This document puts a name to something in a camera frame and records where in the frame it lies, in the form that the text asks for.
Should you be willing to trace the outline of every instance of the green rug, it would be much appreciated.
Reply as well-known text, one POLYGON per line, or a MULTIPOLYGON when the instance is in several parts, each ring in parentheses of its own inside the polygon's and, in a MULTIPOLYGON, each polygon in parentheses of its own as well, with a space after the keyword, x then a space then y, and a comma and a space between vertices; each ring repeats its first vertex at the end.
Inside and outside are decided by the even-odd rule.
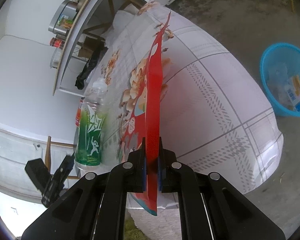
POLYGON ((151 240, 150 238, 146 237, 145 234, 136 227, 132 217, 130 217, 125 221, 124 240, 135 240, 135 239, 151 240))

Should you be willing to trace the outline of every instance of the bottle label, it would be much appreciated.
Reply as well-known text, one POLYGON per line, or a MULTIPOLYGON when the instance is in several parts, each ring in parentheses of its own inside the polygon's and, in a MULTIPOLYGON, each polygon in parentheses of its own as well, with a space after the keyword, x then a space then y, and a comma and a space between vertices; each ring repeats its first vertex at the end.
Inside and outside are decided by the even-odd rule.
POLYGON ((87 104, 81 108, 79 142, 75 160, 81 164, 96 166, 101 162, 101 129, 105 116, 87 104))

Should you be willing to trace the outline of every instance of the white bottle cap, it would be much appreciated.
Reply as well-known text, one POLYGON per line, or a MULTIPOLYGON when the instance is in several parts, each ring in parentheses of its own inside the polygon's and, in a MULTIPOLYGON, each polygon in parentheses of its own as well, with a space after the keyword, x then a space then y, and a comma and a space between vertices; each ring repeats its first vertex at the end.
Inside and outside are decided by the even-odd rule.
POLYGON ((100 88, 103 91, 107 91, 108 85, 104 78, 98 78, 97 81, 92 84, 92 88, 100 88))

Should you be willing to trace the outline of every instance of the silver screw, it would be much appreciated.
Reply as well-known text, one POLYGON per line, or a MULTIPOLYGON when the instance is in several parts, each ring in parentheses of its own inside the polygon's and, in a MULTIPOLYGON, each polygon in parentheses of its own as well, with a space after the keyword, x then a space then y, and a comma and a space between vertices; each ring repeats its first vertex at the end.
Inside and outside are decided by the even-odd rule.
POLYGON ((131 168, 133 167, 133 164, 132 164, 132 163, 129 163, 129 162, 126 162, 126 163, 123 164, 123 167, 124 167, 125 169, 131 169, 131 168))
POLYGON ((210 174, 210 178, 213 179, 213 180, 218 180, 218 179, 220 179, 220 174, 216 173, 216 172, 213 172, 213 173, 210 174))
POLYGON ((172 168, 180 169, 181 168, 181 163, 175 162, 171 166, 172 166, 172 168))
POLYGON ((94 179, 95 176, 96 175, 93 172, 89 172, 89 173, 86 174, 85 178, 87 180, 92 180, 92 179, 94 179))

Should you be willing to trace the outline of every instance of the plastic container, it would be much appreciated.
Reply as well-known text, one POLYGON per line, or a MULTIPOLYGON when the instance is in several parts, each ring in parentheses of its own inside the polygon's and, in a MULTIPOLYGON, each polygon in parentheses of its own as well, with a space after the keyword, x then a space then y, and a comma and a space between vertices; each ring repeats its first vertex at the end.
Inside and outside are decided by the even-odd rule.
POLYGON ((75 151, 75 166, 81 171, 96 171, 101 163, 102 126, 107 114, 104 97, 107 84, 104 78, 98 78, 82 102, 79 127, 79 141, 75 151))
POLYGON ((300 49, 288 43, 276 43, 264 51, 260 61, 261 82, 274 113, 281 116, 300 117, 300 112, 289 110, 279 103, 267 85, 269 72, 271 73, 272 68, 278 67, 278 65, 286 67, 288 78, 296 75, 300 77, 300 49))

